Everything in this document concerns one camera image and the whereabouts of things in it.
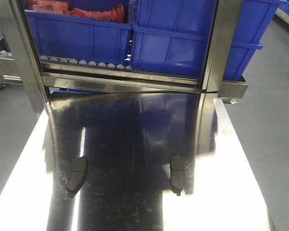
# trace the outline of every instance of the stainless steel table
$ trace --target stainless steel table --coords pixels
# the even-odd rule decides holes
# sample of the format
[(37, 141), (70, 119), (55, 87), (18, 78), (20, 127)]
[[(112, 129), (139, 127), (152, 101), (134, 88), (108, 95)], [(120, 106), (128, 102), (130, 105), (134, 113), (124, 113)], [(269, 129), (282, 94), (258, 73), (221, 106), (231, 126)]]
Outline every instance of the stainless steel table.
[[(70, 198), (74, 162), (88, 175)], [(181, 196), (170, 159), (184, 162)], [(221, 99), (54, 93), (0, 196), (0, 231), (273, 231)]]

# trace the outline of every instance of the metal bar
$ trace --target metal bar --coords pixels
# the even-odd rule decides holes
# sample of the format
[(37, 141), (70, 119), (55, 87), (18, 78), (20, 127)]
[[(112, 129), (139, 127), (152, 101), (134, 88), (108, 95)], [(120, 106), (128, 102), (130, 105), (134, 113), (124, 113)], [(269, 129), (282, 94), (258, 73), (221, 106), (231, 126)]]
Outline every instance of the metal bar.
[(12, 57), (0, 55), (0, 75), (20, 76)]
[(76, 75), (102, 75), (112, 77), (126, 77), (134, 79), (146, 79), (179, 84), (199, 85), (200, 81), (190, 79), (190, 76), (168, 75), (165, 73), (155, 73), (136, 70), (117, 70), (114, 68), (85, 66), (79, 64), (62, 64), (58, 62), (41, 61), (44, 72), (75, 73)]
[(212, 122), (215, 115), (214, 99), (217, 93), (201, 94), (196, 120), (196, 150), (197, 154), (208, 153), (211, 145)]
[(278, 8), (275, 14), (289, 24), (289, 15), (286, 12)]
[(48, 99), (40, 78), (42, 66), (21, 0), (0, 0), (0, 24), (36, 117)]
[(217, 0), (201, 89), (218, 92), (243, 0)]
[(247, 82), (223, 80), (219, 89), (219, 95), (225, 98), (242, 99), (248, 86)]
[(196, 88), (195, 85), (170, 84), (148, 80), (140, 81), (139, 79), (119, 80), (58, 73), (43, 73), (42, 80), (44, 85), (48, 87), (98, 90), (103, 92), (199, 92), (199, 89)]
[(0, 75), (0, 83), (23, 84), (20, 77)]

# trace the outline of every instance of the stacked crate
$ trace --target stacked crate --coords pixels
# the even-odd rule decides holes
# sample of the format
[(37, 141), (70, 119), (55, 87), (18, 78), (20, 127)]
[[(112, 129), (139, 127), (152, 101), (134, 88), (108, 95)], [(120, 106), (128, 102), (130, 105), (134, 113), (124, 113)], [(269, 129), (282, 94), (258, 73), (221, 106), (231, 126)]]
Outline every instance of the stacked crate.
[[(239, 80), (284, 0), (244, 0), (224, 79)], [(131, 61), (136, 69), (202, 76), (215, 0), (139, 0)]]

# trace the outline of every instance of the metal post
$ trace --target metal post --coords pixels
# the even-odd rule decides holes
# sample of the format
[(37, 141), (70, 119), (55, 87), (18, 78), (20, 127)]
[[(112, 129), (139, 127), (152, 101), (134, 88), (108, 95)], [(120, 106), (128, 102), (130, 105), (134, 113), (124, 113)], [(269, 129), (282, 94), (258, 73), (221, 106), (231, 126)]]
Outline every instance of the metal post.
[(243, 0), (217, 0), (201, 89), (218, 92)]
[(214, 98), (217, 93), (203, 93), (200, 96), (196, 120), (196, 153), (203, 154), (210, 151), (212, 123), (214, 119)]
[(0, 0), (0, 24), (38, 118), (48, 94), (41, 80), (42, 66), (21, 0)]

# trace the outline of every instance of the stainless steel frame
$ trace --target stainless steel frame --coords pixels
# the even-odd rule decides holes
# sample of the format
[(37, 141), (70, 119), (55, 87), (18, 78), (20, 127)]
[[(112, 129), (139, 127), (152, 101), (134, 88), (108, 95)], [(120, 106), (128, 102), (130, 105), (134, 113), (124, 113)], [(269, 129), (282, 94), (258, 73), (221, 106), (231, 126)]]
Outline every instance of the stainless steel frame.
[(218, 92), (226, 69), (243, 0), (217, 1), (201, 89)]
[(223, 97), (241, 98), (246, 83), (222, 82), (241, 4), (242, 0), (217, 0), (203, 78), (190, 80), (160, 73), (40, 62), (22, 1), (0, 0), (0, 23), (14, 58), (13, 62), (12, 58), (0, 57), (0, 81), (22, 82), (37, 117), (47, 101), (47, 87), (106, 92), (221, 92)]
[(40, 78), (42, 67), (21, 0), (0, 0), (0, 24), (33, 111), (39, 117), (48, 94)]

